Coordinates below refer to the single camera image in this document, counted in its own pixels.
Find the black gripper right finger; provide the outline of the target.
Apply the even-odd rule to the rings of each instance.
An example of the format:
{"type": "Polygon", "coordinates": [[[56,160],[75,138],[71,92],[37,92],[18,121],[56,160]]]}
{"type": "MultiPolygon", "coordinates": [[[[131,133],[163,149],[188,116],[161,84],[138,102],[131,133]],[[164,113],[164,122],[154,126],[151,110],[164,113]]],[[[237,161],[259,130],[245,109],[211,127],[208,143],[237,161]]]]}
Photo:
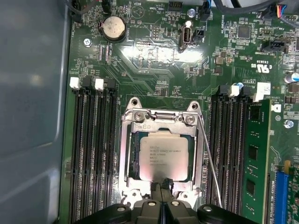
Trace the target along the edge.
{"type": "Polygon", "coordinates": [[[162,181],[162,205],[168,224],[235,224],[235,213],[213,204],[204,204],[193,210],[183,201],[172,195],[174,182],[165,178],[162,181]]]}

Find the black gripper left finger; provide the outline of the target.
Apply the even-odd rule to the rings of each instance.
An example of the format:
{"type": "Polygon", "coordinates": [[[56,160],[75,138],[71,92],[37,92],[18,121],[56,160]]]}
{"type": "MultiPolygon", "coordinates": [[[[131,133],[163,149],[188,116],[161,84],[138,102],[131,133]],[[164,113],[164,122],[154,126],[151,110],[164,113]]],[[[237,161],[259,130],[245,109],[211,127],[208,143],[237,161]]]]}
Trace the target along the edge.
{"type": "Polygon", "coordinates": [[[114,204],[77,221],[78,224],[158,224],[161,218],[161,188],[154,182],[150,186],[151,199],[137,201],[133,208],[114,204]]]}

